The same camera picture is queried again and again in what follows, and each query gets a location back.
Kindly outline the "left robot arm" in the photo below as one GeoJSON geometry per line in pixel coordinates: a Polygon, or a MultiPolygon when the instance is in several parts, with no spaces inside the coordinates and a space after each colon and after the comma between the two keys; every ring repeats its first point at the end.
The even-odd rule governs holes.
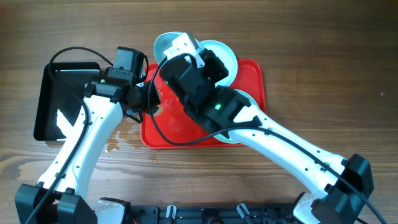
{"type": "Polygon", "coordinates": [[[128,109],[142,113],[160,103],[152,81],[142,85],[106,78],[92,81],[80,99],[80,115],[57,157],[36,185],[23,184],[15,196],[21,223],[132,223],[127,201],[86,202],[95,165],[128,109]]]}

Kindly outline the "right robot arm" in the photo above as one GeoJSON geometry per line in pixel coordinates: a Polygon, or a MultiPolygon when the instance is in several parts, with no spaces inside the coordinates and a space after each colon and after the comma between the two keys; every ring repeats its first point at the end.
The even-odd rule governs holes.
{"type": "Polygon", "coordinates": [[[196,124],[255,149],[306,186],[293,210],[300,222],[353,223],[369,205],[374,183],[367,159],[323,150],[276,123],[238,91],[216,86],[228,72],[212,51],[199,57],[180,54],[159,67],[196,124]]]}

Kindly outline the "green and yellow sponge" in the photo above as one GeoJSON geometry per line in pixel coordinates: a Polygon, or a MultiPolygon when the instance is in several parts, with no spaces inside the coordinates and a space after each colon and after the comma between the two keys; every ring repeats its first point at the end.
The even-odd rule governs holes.
{"type": "Polygon", "coordinates": [[[151,109],[153,116],[159,116],[163,113],[164,109],[161,105],[155,106],[151,109]]]}

